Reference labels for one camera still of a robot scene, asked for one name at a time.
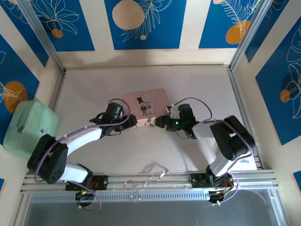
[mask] mint green box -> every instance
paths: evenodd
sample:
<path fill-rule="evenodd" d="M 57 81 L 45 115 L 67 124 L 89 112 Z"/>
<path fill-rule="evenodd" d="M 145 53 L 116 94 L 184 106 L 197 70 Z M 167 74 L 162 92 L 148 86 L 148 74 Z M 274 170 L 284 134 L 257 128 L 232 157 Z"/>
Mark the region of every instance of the mint green box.
<path fill-rule="evenodd" d="M 6 150 L 29 160 L 39 139 L 56 136 L 59 117 L 40 101 L 21 101 L 3 140 Z"/>

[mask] white floor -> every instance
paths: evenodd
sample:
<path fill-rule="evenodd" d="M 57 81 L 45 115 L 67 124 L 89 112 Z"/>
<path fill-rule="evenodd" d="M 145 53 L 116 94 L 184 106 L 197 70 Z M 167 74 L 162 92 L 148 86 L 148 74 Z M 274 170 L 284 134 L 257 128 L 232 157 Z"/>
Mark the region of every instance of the white floor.
<path fill-rule="evenodd" d="M 59 135 L 84 127 L 104 112 L 112 98 L 124 94 L 165 89 L 169 103 L 185 97 L 198 97 L 213 111 L 214 118 L 229 115 L 240 118 L 239 109 L 225 67 L 137 67 L 67 71 L 57 114 Z M 209 116 L 198 101 L 189 100 L 197 120 Z M 180 139 L 175 133 L 151 127 L 131 128 L 119 136 L 104 137 L 72 153 L 68 161 L 80 163 L 95 173 L 204 171 L 216 157 L 213 138 Z M 255 170 L 253 158 L 239 163 L 235 170 Z"/>

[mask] orange circle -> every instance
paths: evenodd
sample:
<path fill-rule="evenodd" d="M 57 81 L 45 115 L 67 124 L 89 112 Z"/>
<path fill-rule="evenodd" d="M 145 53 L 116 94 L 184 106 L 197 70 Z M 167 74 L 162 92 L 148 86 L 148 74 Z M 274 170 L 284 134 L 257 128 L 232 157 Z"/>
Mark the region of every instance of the orange circle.
<path fill-rule="evenodd" d="M 24 85 L 18 81 L 10 81 L 5 88 L 7 90 L 3 91 L 4 104 L 6 109 L 13 114 L 18 103 L 27 100 L 27 92 Z"/>
<path fill-rule="evenodd" d="M 280 93 L 280 100 L 283 103 L 287 103 L 290 100 L 290 95 L 291 95 L 290 91 L 284 89 Z"/>
<path fill-rule="evenodd" d="M 58 29 L 53 29 L 51 31 L 52 35 L 55 36 L 56 38 L 60 39 L 63 36 L 63 32 L 61 30 Z"/>
<path fill-rule="evenodd" d="M 226 42 L 229 44 L 239 44 L 249 24 L 249 20 L 244 20 L 230 27 L 226 34 Z"/>

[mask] pink box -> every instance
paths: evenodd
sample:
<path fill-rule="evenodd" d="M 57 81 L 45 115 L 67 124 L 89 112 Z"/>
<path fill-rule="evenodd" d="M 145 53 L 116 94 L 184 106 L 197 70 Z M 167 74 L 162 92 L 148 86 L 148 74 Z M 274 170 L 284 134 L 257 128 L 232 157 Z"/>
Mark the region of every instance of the pink box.
<path fill-rule="evenodd" d="M 125 94 L 123 98 L 130 106 L 131 114 L 136 116 L 137 126 L 146 125 L 148 120 L 153 121 L 167 114 L 168 101 L 164 89 Z"/>

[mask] beige circle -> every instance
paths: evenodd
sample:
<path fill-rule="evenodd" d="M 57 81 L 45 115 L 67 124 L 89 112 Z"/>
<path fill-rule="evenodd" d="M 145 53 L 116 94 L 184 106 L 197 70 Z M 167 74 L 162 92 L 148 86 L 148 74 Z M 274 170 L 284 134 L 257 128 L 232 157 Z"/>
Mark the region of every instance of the beige circle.
<path fill-rule="evenodd" d="M 141 40 L 146 40 L 146 36 L 145 36 L 145 35 L 141 35 L 141 36 L 140 36 L 140 39 L 141 39 Z"/>
<path fill-rule="evenodd" d="M 117 27 L 132 30 L 144 22 L 144 12 L 133 0 L 122 0 L 113 9 L 112 16 Z"/>
<path fill-rule="evenodd" d="M 13 4 L 15 4 L 15 5 L 17 4 L 17 3 L 16 3 L 16 0 L 8 0 L 8 1 L 10 1 L 11 3 L 13 3 Z"/>
<path fill-rule="evenodd" d="M 220 4 L 220 3 L 222 3 L 224 0 L 213 0 L 213 3 L 214 4 Z"/>

